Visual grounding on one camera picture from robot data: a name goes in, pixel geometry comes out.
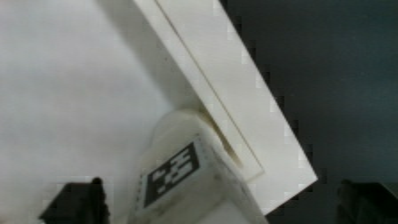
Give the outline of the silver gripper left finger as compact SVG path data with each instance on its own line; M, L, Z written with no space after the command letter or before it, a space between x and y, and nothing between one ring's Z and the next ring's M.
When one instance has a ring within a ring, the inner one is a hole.
M44 224L110 224L110 211L101 178L67 183L41 213Z

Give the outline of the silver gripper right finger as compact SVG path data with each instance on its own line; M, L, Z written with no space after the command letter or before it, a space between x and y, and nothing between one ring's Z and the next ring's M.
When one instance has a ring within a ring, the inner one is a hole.
M398 183L341 181L336 224L398 224Z

